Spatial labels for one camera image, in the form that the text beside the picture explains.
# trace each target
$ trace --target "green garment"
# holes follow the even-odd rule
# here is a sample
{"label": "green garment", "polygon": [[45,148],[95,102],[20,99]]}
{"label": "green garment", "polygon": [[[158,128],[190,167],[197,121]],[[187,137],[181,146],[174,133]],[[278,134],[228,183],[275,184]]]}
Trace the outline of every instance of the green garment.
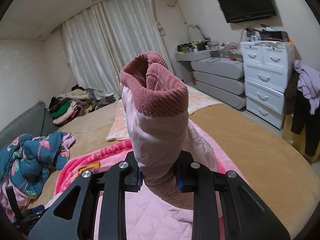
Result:
{"label": "green garment", "polygon": [[56,118],[59,118],[60,116],[63,116],[66,113],[66,111],[68,110],[70,105],[71,105],[71,101],[68,100],[63,106],[61,106],[61,108],[58,111],[50,114],[50,116],[53,119],[56,119]]}

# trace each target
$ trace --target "floor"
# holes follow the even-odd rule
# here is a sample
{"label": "floor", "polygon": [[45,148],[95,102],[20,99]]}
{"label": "floor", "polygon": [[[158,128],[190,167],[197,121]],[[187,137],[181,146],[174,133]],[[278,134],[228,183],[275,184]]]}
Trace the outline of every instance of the floor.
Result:
{"label": "floor", "polygon": [[[263,119],[261,119],[260,117],[256,116],[255,114],[247,111],[246,109],[244,110],[239,110],[239,112],[243,115],[245,115],[246,117],[250,118],[251,120],[257,122],[258,124],[260,124],[261,126],[263,126],[264,128],[268,129],[269,131],[273,132],[274,134],[276,134],[277,136],[281,137],[282,136],[282,131],[280,131],[279,129],[277,129],[276,127],[274,127],[273,125],[269,124],[268,122],[264,121]],[[318,177],[320,178],[320,159],[311,164],[312,169],[315,171],[315,173],[318,175]]]}

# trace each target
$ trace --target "television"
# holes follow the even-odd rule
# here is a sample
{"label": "television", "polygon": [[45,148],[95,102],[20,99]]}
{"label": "television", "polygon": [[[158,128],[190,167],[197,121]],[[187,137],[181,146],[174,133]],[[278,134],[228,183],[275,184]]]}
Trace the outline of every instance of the television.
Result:
{"label": "television", "polygon": [[218,0],[227,23],[267,19],[276,15],[273,0]]}

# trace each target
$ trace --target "blue floral garment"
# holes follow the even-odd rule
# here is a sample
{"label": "blue floral garment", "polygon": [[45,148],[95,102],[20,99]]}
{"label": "blue floral garment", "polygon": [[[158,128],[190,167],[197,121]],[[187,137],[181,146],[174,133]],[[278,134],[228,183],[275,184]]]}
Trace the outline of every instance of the blue floral garment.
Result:
{"label": "blue floral garment", "polygon": [[0,151],[0,182],[7,175],[13,185],[38,197],[52,170],[62,170],[69,156],[61,154],[63,132],[45,137],[23,134]]}

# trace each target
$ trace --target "wall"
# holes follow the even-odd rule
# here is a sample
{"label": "wall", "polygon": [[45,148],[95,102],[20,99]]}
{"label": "wall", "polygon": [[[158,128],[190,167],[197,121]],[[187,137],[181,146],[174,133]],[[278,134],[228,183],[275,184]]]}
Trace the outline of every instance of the wall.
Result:
{"label": "wall", "polygon": [[172,68],[176,76],[182,79],[181,65],[175,60],[177,46],[188,42],[187,26],[183,23],[183,18],[179,8],[170,8],[167,5],[173,0],[154,0],[156,18],[165,31],[163,37]]}
{"label": "wall", "polygon": [[57,87],[56,96],[64,91],[71,91],[71,88],[77,84],[77,81],[68,67],[68,57],[64,48],[62,29],[56,28],[52,31],[43,45],[48,67]]}
{"label": "wall", "polygon": [[0,130],[56,87],[40,41],[0,40]]}
{"label": "wall", "polygon": [[[305,0],[275,0],[278,16],[241,25],[259,27],[261,23],[272,25],[276,30],[288,32],[296,44],[297,57],[320,70],[320,25]],[[244,27],[227,24],[217,0],[179,0],[182,13],[188,24],[198,24],[204,34],[220,43],[239,42]]]}

